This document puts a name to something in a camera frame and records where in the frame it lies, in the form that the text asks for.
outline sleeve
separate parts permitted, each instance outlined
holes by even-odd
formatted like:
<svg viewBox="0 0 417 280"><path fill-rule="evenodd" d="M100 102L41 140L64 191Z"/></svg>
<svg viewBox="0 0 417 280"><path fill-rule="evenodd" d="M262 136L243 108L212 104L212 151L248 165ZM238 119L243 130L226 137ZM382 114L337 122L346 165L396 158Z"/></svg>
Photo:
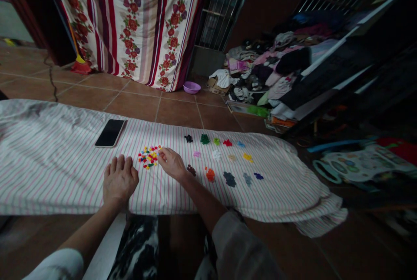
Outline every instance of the sleeve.
<svg viewBox="0 0 417 280"><path fill-rule="evenodd" d="M81 254L70 248L58 250L45 258L23 280L76 280L82 279L84 260Z"/></svg>
<svg viewBox="0 0 417 280"><path fill-rule="evenodd" d="M285 279L267 247L232 212L213 229L219 279Z"/></svg>

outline purple bowl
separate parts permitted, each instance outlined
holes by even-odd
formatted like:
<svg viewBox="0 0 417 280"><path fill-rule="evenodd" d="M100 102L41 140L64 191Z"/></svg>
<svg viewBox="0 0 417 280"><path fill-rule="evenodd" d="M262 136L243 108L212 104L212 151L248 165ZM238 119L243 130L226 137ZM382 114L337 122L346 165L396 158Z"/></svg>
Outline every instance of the purple bowl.
<svg viewBox="0 0 417 280"><path fill-rule="evenodd" d="M184 91L189 94L196 94L201 89L201 86L195 82L185 82L183 87Z"/></svg>

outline tiled floor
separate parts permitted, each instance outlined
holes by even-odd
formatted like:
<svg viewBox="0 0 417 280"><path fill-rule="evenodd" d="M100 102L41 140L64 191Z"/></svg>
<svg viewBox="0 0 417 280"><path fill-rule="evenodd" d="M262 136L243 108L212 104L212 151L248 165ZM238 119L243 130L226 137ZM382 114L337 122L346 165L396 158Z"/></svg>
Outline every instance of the tiled floor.
<svg viewBox="0 0 417 280"><path fill-rule="evenodd" d="M48 67L43 64L45 55L40 50L0 48L0 90L11 99L53 101ZM182 91L166 93L107 74L81 76L69 69L53 69L60 103L150 122L275 135L264 127L262 119L231 114L222 97L205 90L195 96ZM305 150L299 149L299 156L311 165ZM360 194L346 185L321 180L342 197ZM0 279L26 275L87 218L18 218L9 238L0 237ZM161 222L165 224L160 225L160 278L172 277L168 266L175 261L181 278L192 279L202 254L199 217L166 216L161 217ZM267 244L289 279L400 279L408 271L411 250L368 215L355 211L349 213L345 223L317 239L302 236L293 224L266 224L251 219L247 224Z"/></svg>

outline metal gate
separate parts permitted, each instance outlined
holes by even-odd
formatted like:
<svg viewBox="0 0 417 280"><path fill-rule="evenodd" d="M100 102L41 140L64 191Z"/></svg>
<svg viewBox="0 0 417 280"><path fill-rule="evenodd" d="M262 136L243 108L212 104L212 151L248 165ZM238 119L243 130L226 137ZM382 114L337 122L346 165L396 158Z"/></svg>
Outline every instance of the metal gate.
<svg viewBox="0 0 417 280"><path fill-rule="evenodd" d="M223 52L245 0L207 0L195 46Z"/></svg>

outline broom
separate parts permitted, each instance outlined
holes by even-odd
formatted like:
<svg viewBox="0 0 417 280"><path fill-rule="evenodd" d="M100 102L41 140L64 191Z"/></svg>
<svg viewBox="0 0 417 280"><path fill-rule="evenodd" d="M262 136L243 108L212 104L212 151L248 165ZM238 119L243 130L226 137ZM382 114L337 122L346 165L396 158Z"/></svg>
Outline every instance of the broom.
<svg viewBox="0 0 417 280"><path fill-rule="evenodd" d="M77 52L77 58L75 59L75 63L71 69L71 72L76 72L81 75L88 75L91 73L91 68L88 66L87 62L84 61L81 55L79 54L77 42L75 41L74 31L73 31L70 21L68 21L68 24L70 26L69 30L71 31L71 36L73 38L75 51Z"/></svg>

